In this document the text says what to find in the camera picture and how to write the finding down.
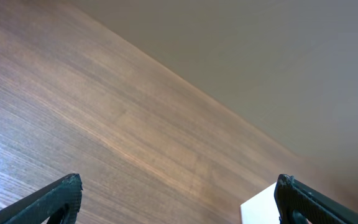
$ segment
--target wooden tabletop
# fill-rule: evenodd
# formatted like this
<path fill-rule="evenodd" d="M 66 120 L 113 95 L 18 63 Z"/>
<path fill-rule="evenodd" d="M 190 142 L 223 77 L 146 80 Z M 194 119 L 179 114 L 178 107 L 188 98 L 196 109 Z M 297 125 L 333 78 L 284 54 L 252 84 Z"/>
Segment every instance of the wooden tabletop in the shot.
<path fill-rule="evenodd" d="M 358 208 L 70 4 L 0 1 L 0 209 L 72 172 L 77 223 L 239 223 L 239 205 L 280 173 Z"/>

